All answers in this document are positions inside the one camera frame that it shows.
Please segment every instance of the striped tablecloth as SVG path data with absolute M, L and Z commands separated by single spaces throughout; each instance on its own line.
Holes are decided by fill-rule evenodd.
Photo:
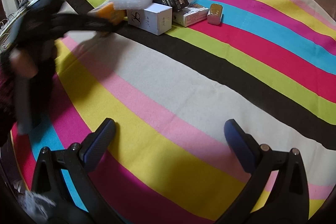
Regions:
M 103 1 L 71 5 L 86 13 Z M 321 206 L 336 183 L 336 23 L 313 0 L 197 3 L 223 5 L 222 24 L 157 37 L 125 23 L 58 41 L 49 113 L 29 136 L 12 130 L 28 187 L 41 147 L 80 142 L 111 117 L 117 136 L 90 174 L 107 202 L 128 223 L 212 223 L 249 179 L 223 135 L 234 118 L 259 143 L 300 149 L 310 215 Z

